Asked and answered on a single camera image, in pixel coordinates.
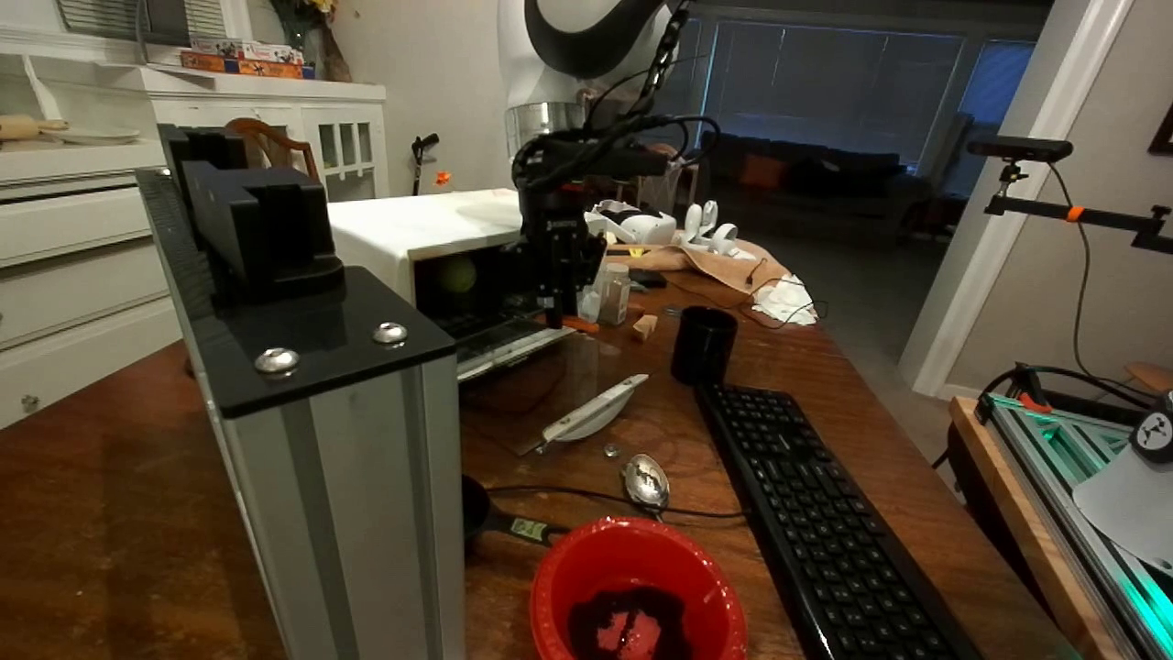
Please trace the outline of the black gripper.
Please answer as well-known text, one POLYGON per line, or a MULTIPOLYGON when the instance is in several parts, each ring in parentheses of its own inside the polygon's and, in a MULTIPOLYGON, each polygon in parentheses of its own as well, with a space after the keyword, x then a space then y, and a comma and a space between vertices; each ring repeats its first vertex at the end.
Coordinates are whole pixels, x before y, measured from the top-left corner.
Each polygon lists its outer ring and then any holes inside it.
POLYGON ((549 328, 576 313, 576 295, 596 263, 583 208, 590 178, 623 170, 620 141, 627 141, 627 127, 562 127, 513 153, 511 176, 521 203, 529 280, 549 328))

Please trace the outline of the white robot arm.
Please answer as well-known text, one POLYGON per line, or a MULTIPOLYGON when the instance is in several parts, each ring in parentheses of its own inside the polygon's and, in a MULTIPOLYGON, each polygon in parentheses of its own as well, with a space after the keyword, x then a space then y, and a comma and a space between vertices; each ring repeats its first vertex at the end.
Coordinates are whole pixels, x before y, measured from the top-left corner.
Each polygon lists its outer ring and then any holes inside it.
POLYGON ((689 0, 499 0, 494 22, 529 297, 562 328, 601 259, 590 188, 636 172, 636 136, 661 127, 689 0))

